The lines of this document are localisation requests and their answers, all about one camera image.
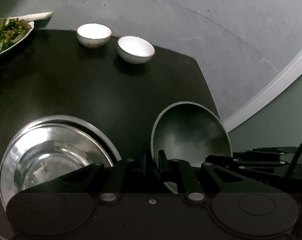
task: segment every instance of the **white plate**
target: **white plate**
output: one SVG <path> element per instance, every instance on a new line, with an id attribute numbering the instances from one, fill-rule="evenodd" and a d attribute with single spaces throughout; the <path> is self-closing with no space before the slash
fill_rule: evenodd
<path id="1" fill-rule="evenodd" d="M 15 46 L 17 46 L 21 41 L 23 41 L 30 34 L 30 32 L 34 29 L 34 22 L 29 22 L 29 24 L 31 25 L 31 29 L 26 33 L 26 35 L 24 35 L 23 38 L 21 40 L 19 40 L 16 44 L 13 44 L 11 47 L 7 48 L 6 50 L 1 51 L 0 56 L 3 56 L 9 50 L 13 49 Z"/>

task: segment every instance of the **dark green table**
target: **dark green table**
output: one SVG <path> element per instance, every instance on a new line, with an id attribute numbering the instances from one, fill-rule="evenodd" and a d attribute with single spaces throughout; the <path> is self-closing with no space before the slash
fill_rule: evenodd
<path id="1" fill-rule="evenodd" d="M 144 65 L 117 53 L 117 38 L 88 49 L 76 32 L 35 30 L 0 58 L 0 161 L 14 134 L 47 115 L 65 114 L 93 124 L 122 158 L 149 146 L 161 111 L 178 101 L 200 103 L 217 114 L 197 62 L 155 47 Z"/>

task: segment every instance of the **pivot bolt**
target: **pivot bolt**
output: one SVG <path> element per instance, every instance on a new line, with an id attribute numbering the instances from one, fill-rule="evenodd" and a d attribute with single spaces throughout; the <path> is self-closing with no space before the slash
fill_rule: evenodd
<path id="1" fill-rule="evenodd" d="M 116 200 L 116 195 L 114 193 L 103 193 L 101 194 L 100 198 L 103 201 L 110 202 Z"/>
<path id="2" fill-rule="evenodd" d="M 149 203 L 150 203 L 150 204 L 156 204 L 157 201 L 156 201 L 156 199 L 150 199 L 150 200 L 149 200 Z"/>
<path id="3" fill-rule="evenodd" d="M 193 201 L 201 201 L 205 198 L 202 193 L 193 192 L 188 195 L 188 198 Z"/>

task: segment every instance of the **metal bowl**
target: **metal bowl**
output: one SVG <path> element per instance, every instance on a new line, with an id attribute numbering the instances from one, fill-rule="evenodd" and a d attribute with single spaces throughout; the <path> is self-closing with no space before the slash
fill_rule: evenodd
<path id="1" fill-rule="evenodd" d="M 111 141 L 93 125 L 70 116 L 38 119 L 11 140 L 0 165 L 4 208 L 18 192 L 91 163 L 105 167 L 121 157 Z"/>
<path id="2" fill-rule="evenodd" d="M 188 161 L 200 167 L 208 155 L 232 156 L 230 138 L 210 110 L 193 102 L 177 102 L 164 109 L 155 121 L 151 153 L 158 165 L 158 151 L 168 159 Z"/>

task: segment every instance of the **small white bowl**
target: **small white bowl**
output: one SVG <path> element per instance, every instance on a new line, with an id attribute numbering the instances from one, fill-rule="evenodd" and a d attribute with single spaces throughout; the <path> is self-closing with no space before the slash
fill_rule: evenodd
<path id="1" fill-rule="evenodd" d="M 106 44 L 111 38 L 109 27 L 97 23 L 81 25 L 76 30 L 79 42 L 87 48 L 97 48 Z"/>
<path id="2" fill-rule="evenodd" d="M 124 36 L 118 39 L 118 52 L 121 58 L 131 64 L 142 64 L 155 54 L 151 43 L 135 36 Z"/>

